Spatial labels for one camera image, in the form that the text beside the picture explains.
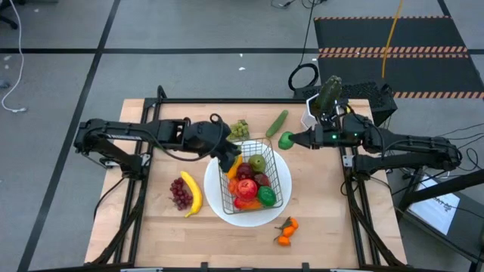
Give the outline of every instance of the cucumber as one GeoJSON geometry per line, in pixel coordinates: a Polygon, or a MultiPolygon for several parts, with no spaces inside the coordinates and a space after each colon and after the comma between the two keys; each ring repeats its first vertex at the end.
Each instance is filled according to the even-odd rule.
{"type": "Polygon", "coordinates": [[[289,136],[291,136],[293,133],[290,131],[286,131],[281,135],[281,139],[279,139],[278,146],[282,150],[288,150],[291,147],[293,147],[294,142],[289,139],[289,136]]]}
{"type": "Polygon", "coordinates": [[[272,123],[271,127],[265,133],[267,138],[274,136],[276,132],[278,132],[279,128],[281,128],[282,124],[284,124],[284,120],[287,117],[289,112],[287,110],[283,110],[279,117],[272,123]]]}

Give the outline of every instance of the wooden tabletop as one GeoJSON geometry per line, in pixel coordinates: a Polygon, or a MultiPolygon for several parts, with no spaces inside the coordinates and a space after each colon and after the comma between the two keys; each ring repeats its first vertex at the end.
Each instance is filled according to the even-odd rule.
{"type": "MultiPolygon", "coordinates": [[[[143,102],[142,99],[125,100],[119,120],[139,122],[143,102]]],[[[350,105],[357,113],[371,116],[367,100],[351,100],[350,105]]],[[[273,136],[272,145],[289,167],[293,189],[281,215],[260,227],[235,227],[226,223],[213,212],[206,199],[197,215],[184,218],[185,211],[178,211],[169,199],[169,186],[183,170],[195,178],[203,192],[203,176],[209,159],[181,162],[155,149],[136,266],[199,267],[201,262],[208,261],[210,267],[296,268],[301,267],[302,262],[308,262],[311,268],[358,267],[348,201],[340,193],[343,170],[339,150],[308,150],[296,145],[285,151],[278,148],[277,141],[282,132],[303,130],[300,119],[304,108],[304,104],[162,104],[161,119],[188,116],[192,122],[197,122],[209,120],[211,113],[218,113],[228,124],[245,119],[252,138],[264,137],[279,113],[288,110],[289,115],[279,133],[273,136]],[[283,248],[272,241],[278,235],[274,227],[280,226],[288,216],[297,218],[299,229],[291,238],[292,246],[283,248]]],[[[135,142],[115,143],[128,153],[134,152],[135,142]]],[[[191,156],[186,153],[177,155],[191,156]]],[[[120,175],[117,168],[108,170],[102,193],[111,188],[120,175]]],[[[386,181],[383,171],[374,176],[386,181]]],[[[405,263],[390,191],[372,180],[366,184],[374,229],[395,256],[405,263]]],[[[127,182],[124,182],[99,207],[86,261],[98,257],[118,230],[126,188],[127,182]]],[[[368,239],[362,229],[361,233],[366,262],[371,263],[368,239]]],[[[128,234],[123,260],[127,260],[130,239],[131,234],[128,234]]]]}

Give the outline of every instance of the red grapes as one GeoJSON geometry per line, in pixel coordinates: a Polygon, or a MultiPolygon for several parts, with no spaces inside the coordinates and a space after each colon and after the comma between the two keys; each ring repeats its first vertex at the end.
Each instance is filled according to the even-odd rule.
{"type": "Polygon", "coordinates": [[[177,178],[172,182],[171,187],[169,188],[173,194],[172,201],[175,203],[179,211],[190,207],[191,203],[194,201],[193,196],[188,194],[186,189],[183,189],[184,184],[182,178],[177,178]]]}

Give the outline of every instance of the banana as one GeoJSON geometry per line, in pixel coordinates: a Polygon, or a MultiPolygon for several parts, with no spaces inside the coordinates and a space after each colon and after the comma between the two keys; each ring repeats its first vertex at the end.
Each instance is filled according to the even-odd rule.
{"type": "Polygon", "coordinates": [[[203,196],[197,182],[187,172],[181,171],[180,175],[188,187],[190,187],[190,191],[194,196],[194,202],[191,204],[190,211],[185,215],[187,218],[188,216],[195,215],[200,211],[200,208],[202,208],[203,196]]]}

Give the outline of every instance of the wire basket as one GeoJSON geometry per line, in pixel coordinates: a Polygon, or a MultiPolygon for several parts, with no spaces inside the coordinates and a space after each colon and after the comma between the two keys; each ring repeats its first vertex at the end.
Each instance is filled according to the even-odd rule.
{"type": "Polygon", "coordinates": [[[229,179],[227,178],[225,173],[219,168],[222,207],[224,212],[227,215],[235,215],[242,212],[257,212],[265,209],[275,209],[281,207],[284,201],[282,200],[282,189],[279,182],[278,170],[275,165],[274,151],[272,150],[271,141],[266,138],[258,138],[248,141],[237,142],[234,144],[240,145],[240,150],[242,151],[244,162],[248,162],[249,158],[252,155],[259,154],[264,157],[266,163],[264,174],[267,175],[269,183],[271,184],[271,188],[275,192],[276,203],[273,206],[263,206],[260,209],[241,210],[236,208],[234,206],[235,196],[228,191],[229,179]]]}

